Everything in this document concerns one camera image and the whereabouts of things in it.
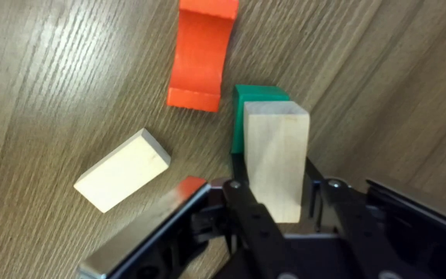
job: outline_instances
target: green block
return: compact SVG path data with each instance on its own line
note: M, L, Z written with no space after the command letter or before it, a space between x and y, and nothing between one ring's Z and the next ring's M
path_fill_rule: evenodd
M289 101L289 97L277 87L235 86L232 154L243 154L243 106L252 101Z

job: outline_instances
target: screw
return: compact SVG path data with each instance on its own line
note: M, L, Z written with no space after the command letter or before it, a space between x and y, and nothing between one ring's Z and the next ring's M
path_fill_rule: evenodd
M239 182L233 180L229 183L230 188L238 190L239 188Z
M377 275L377 279L402 279L402 278L390 270L383 270Z
M297 279L297 276L291 273L280 273L277 279Z
M339 182L339 180L328 180L328 185L329 185L331 188L340 188L340 187L342 187L342 182Z

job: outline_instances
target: wooden table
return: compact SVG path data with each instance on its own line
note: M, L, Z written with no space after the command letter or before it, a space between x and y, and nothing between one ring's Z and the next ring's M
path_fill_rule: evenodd
M174 19L174 0L0 0L0 278L74 278L185 176L229 177L239 83L280 86L312 114L321 170L442 191L427 154L446 162L446 2L241 0L215 115L164 106ZM72 183L142 128L171 168L100 214Z

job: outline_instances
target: orange block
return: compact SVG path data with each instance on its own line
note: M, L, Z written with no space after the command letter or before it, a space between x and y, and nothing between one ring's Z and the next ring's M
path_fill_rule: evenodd
M168 106L218 112L222 66L236 10L238 0L179 0Z

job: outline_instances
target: light wood block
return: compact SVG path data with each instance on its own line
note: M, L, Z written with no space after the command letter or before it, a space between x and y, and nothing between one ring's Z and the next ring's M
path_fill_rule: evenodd
M168 165L168 154L142 129L88 170L74 190L100 213L106 213L164 173Z
M278 224L300 219L309 115L292 101L244 104L250 190Z

